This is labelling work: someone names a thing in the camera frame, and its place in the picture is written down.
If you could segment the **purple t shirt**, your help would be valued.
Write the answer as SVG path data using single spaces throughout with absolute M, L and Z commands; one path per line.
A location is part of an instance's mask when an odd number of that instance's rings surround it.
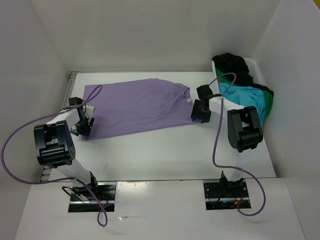
M 158 78 L 104 84 L 89 105 L 89 141 L 193 124 L 190 88 Z

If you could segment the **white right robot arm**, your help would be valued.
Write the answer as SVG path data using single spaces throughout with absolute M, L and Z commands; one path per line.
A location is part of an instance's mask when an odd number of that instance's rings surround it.
M 197 89 L 198 99 L 194 101 L 191 120 L 201 124 L 208 123 L 211 113 L 219 114 L 217 134 L 214 140 L 212 163 L 222 169 L 219 179 L 219 191 L 229 197 L 243 184 L 243 175 L 246 172 L 238 164 L 244 158 L 243 152 L 255 149 L 263 140 L 263 132 L 257 109 L 254 106 L 242 106 L 227 100 L 221 94 L 214 94 L 208 84 Z M 227 139 L 233 154 L 231 165 L 220 165 L 216 162 L 218 140 L 223 120 L 227 123 Z

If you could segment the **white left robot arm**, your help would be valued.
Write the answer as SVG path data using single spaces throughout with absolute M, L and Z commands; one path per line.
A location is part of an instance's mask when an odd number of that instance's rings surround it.
M 95 107 L 84 104 L 83 99 L 71 97 L 69 106 L 46 124 L 33 128 L 36 157 L 40 165 L 56 169 L 72 182 L 76 196 L 94 200 L 100 188 L 93 173 L 86 170 L 76 159 L 76 147 L 72 135 L 89 137 Z

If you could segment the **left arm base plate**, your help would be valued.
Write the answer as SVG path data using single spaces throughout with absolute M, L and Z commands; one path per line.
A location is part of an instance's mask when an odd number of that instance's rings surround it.
M 116 186 L 115 182 L 99 182 L 97 184 L 96 197 L 107 213 L 115 211 Z M 67 186 L 63 186 L 62 189 L 69 196 L 69 213 L 98 213 L 101 210 L 88 192 L 85 194 L 75 193 L 71 187 Z

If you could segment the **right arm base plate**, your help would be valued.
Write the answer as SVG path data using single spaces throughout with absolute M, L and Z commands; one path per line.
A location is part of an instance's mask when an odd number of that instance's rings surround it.
M 223 186 L 219 180 L 203 182 L 205 207 L 211 210 L 250 209 L 251 203 L 245 181 L 232 183 L 229 188 Z

